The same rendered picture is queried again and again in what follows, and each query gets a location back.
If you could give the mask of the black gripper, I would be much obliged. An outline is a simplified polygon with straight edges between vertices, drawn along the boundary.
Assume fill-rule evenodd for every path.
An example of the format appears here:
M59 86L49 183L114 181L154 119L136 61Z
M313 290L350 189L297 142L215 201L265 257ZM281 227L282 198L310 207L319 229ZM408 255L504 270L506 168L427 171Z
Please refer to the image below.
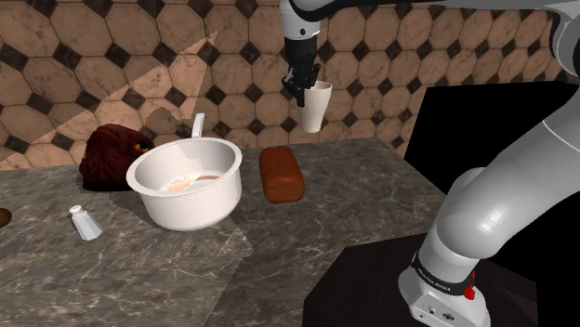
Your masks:
M321 65L315 62L317 56L317 36L295 40L284 39L284 54L289 64L288 75L282 79L287 92L292 95L299 108L305 106L304 80L306 88L311 89L317 80Z

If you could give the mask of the white cup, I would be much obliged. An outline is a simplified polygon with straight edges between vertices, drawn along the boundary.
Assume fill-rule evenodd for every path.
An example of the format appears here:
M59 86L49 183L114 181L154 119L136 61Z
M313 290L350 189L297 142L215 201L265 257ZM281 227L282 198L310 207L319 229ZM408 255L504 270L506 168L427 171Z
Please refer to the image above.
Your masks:
M304 90L304 105L299 106L302 130L317 133L332 95L333 86L324 81L316 81L310 89Z

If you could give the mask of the brown bread loaf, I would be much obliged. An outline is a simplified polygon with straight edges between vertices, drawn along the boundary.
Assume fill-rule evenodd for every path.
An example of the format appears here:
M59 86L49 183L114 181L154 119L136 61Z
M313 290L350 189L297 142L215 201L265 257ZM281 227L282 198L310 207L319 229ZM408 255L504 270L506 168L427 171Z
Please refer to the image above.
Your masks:
M263 193L270 203L297 202L303 197L303 175L288 147L264 149L259 155L259 170Z

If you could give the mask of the dark robot stand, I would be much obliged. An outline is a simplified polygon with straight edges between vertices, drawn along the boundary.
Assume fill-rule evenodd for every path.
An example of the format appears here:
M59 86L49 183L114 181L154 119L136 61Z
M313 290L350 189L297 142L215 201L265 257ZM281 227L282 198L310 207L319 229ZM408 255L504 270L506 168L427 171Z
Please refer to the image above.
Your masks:
M304 300L302 327L428 327L412 318L397 285L425 238L417 234L345 248ZM539 327L533 281L489 260L475 272L491 327Z

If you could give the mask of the dark red creature figure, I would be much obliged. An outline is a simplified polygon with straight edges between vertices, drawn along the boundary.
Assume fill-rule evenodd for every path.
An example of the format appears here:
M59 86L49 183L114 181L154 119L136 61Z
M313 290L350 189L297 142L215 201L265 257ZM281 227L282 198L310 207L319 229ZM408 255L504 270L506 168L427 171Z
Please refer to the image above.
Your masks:
M86 142L79 166L83 188L92 191L131 190L126 182L129 166L154 148L140 132L119 124L98 127Z

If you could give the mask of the white salt shaker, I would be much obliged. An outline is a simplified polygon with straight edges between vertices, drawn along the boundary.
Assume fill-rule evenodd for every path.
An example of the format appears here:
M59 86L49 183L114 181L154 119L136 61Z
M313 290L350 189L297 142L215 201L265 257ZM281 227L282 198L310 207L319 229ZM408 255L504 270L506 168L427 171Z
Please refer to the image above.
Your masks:
M72 222L83 241L92 241L99 237L103 228L81 205L75 205L69 209Z

